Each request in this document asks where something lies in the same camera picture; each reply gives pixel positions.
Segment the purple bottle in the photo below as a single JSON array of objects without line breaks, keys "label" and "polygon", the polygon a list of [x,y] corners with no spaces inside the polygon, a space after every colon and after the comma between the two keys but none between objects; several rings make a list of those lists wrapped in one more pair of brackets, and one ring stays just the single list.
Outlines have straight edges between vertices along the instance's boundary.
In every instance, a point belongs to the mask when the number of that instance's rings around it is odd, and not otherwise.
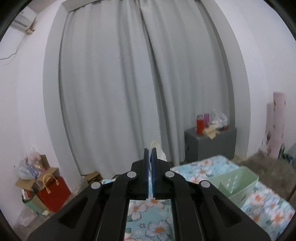
[{"label": "purple bottle", "polygon": [[210,123],[210,114],[209,113],[205,113],[204,114],[204,125],[205,125],[205,128],[208,128],[209,123]]}]

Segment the white spoon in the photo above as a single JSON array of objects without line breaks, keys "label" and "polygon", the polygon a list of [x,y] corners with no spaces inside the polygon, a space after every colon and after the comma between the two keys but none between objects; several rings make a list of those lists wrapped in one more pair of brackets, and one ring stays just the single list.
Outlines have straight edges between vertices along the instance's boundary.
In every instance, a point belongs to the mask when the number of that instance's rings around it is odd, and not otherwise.
[{"label": "white spoon", "polygon": [[161,148],[161,145],[157,141],[151,142],[151,150],[153,150],[154,148],[157,152],[157,158],[167,162],[166,154],[164,153],[163,149]]}]

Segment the red gift bag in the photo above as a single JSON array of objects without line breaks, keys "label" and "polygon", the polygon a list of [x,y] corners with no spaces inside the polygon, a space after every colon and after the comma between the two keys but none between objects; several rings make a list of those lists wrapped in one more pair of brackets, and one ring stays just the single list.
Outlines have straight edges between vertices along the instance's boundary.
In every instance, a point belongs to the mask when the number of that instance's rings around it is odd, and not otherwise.
[{"label": "red gift bag", "polygon": [[51,212],[58,212],[71,195],[68,186],[62,177],[52,174],[45,174],[42,183],[37,196]]}]

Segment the dark grey cabinet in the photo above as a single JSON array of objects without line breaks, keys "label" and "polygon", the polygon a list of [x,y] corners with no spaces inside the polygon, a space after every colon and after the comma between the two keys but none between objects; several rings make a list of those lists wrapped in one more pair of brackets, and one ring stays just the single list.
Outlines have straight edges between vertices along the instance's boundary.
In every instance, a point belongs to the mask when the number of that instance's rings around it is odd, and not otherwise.
[{"label": "dark grey cabinet", "polygon": [[185,130],[185,161],[201,161],[217,155],[233,159],[237,129],[229,128],[217,134],[214,139],[207,136],[199,136],[194,128]]}]

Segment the green plastic utensil basket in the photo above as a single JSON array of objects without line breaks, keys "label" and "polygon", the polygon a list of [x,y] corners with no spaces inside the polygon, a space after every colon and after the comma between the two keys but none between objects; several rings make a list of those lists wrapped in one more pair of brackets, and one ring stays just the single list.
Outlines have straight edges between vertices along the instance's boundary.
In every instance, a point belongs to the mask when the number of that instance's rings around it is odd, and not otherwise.
[{"label": "green plastic utensil basket", "polygon": [[245,166],[208,179],[239,208],[243,207],[258,180],[259,176]]}]

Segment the small cardboard box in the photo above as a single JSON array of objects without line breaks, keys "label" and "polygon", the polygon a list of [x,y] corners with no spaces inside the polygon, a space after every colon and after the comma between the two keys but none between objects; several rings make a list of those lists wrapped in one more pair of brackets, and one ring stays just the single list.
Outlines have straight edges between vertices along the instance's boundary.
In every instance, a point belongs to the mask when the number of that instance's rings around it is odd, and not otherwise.
[{"label": "small cardboard box", "polygon": [[94,171],[90,174],[83,175],[84,179],[87,181],[88,184],[93,182],[100,182],[102,180],[102,176],[99,172]]}]

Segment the floral blue tablecloth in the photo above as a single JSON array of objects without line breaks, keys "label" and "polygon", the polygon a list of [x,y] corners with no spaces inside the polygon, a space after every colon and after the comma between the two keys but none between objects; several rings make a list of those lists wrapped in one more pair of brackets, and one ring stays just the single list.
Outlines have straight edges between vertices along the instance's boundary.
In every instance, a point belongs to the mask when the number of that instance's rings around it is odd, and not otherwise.
[{"label": "floral blue tablecloth", "polygon": [[[149,174],[152,174],[149,152]],[[131,200],[129,171],[111,184],[97,240],[131,240],[126,227]],[[270,236],[209,181],[194,184],[171,170],[165,173],[170,187],[176,240],[270,240]]]}]

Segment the white air conditioner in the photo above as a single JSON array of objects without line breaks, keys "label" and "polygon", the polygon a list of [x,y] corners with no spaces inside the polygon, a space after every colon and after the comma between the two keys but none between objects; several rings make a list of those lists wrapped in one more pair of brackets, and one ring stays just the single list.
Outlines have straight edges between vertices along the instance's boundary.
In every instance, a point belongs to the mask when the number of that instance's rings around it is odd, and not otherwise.
[{"label": "white air conditioner", "polygon": [[36,16],[37,14],[27,6],[16,16],[11,26],[19,31],[25,32],[32,25]]}]

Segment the red thermos bottle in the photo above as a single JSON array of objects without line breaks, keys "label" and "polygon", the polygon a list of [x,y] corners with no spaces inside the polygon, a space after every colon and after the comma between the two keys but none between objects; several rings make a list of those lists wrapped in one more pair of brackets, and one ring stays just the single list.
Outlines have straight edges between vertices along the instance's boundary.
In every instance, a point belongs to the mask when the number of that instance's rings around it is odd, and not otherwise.
[{"label": "red thermos bottle", "polygon": [[204,126],[204,116],[202,114],[197,115],[196,119],[197,135],[203,135]]}]

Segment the pink floral roll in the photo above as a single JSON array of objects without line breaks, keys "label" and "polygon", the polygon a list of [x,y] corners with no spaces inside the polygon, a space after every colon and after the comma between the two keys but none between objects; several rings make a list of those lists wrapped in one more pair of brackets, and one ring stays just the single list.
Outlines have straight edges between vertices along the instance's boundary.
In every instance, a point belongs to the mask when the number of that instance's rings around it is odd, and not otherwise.
[{"label": "pink floral roll", "polygon": [[273,101],[266,105],[266,129],[261,144],[261,151],[273,159],[277,159],[283,144],[285,130],[285,94],[274,92]]}]

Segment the brown cardboard box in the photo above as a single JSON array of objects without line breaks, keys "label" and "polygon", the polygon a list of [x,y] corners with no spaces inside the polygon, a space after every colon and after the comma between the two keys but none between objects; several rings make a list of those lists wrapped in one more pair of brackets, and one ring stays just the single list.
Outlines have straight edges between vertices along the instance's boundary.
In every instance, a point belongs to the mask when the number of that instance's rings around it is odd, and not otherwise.
[{"label": "brown cardboard box", "polygon": [[29,190],[32,192],[38,192],[43,188],[43,176],[45,174],[52,174],[54,176],[60,176],[59,169],[57,167],[50,167],[47,156],[41,155],[42,164],[45,168],[45,171],[38,175],[37,179],[34,180],[22,180],[18,179],[15,185],[18,188]]}]

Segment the clear plastic bag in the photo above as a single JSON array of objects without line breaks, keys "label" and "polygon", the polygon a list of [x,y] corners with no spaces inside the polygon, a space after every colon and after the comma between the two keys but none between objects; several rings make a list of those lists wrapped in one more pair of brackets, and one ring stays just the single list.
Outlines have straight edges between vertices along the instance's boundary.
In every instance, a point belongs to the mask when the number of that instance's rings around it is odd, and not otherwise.
[{"label": "clear plastic bag", "polygon": [[216,128],[222,128],[228,125],[228,118],[224,113],[213,110],[211,113],[211,124]]}]

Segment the green gift bag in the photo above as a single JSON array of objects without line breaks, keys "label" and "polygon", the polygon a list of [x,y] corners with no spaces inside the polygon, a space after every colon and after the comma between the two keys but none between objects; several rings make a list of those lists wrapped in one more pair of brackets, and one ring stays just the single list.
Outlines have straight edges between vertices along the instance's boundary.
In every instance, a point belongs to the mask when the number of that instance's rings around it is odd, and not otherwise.
[{"label": "green gift bag", "polygon": [[22,199],[22,202],[39,215],[48,216],[50,213],[46,205],[43,204],[43,202],[37,195],[34,195],[31,199],[28,200]]}]

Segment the grey curtain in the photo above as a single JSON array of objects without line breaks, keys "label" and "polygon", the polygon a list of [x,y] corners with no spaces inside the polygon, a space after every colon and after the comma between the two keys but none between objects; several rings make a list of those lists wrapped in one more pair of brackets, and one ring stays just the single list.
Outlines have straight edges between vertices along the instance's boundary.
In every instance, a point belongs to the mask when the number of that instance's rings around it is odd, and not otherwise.
[{"label": "grey curtain", "polygon": [[199,1],[96,1],[67,15],[60,93],[81,174],[126,172],[153,141],[178,165],[198,114],[232,113],[228,82]]}]

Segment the bag of packaged items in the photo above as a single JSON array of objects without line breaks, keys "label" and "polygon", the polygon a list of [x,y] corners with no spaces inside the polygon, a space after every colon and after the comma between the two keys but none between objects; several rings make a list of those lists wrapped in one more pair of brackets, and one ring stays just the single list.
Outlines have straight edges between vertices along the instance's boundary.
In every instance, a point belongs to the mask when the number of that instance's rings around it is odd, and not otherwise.
[{"label": "bag of packaged items", "polygon": [[32,151],[14,166],[15,174],[22,180],[34,180],[45,171],[39,152]]}]

